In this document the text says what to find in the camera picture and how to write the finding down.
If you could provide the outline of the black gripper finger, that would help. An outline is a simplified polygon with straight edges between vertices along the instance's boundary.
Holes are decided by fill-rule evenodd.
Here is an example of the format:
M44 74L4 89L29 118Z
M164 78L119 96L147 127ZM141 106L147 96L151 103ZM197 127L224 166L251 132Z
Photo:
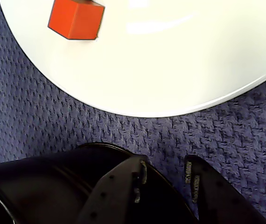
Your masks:
M197 224L179 192L144 155L124 160L99 179L78 224Z
M187 155L185 182L197 204L201 224L266 224L264 218L217 170L196 155Z

